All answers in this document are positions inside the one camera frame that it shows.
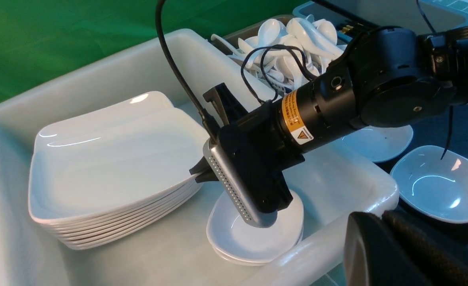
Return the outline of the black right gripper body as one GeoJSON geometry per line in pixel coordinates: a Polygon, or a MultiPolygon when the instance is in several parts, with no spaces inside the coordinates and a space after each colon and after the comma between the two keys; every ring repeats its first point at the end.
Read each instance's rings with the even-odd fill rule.
{"type": "Polygon", "coordinates": [[[280,103],[265,103],[252,112],[234,103],[219,115],[224,126],[218,143],[249,201],[261,213],[287,208],[293,197],[282,172],[305,159],[284,127],[280,103]]]}

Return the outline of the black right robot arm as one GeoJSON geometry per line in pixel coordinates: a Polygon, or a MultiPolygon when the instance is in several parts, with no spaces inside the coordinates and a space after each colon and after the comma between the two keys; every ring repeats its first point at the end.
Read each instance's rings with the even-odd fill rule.
{"type": "Polygon", "coordinates": [[[402,127],[468,104],[468,27],[428,35],[401,27],[366,31],[323,75],[252,112],[225,84],[204,98],[224,124],[207,130],[227,192],[255,221],[288,207],[282,172],[305,153],[366,126],[402,127]]]}

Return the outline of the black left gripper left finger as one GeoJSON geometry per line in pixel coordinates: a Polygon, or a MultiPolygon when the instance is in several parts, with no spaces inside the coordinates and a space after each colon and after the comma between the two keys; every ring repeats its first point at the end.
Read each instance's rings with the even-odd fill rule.
{"type": "Polygon", "coordinates": [[[245,116],[247,110],[232,94],[225,83],[220,83],[203,94],[206,102],[211,103],[220,116],[222,126],[237,125],[240,128],[247,128],[248,124],[245,116]]]}

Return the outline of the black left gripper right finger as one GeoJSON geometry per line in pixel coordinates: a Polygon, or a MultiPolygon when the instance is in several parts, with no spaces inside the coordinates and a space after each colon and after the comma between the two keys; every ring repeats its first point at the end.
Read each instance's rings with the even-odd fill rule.
{"type": "Polygon", "coordinates": [[[350,213],[343,265],[348,286],[468,286],[468,249],[398,211],[350,213]]]}

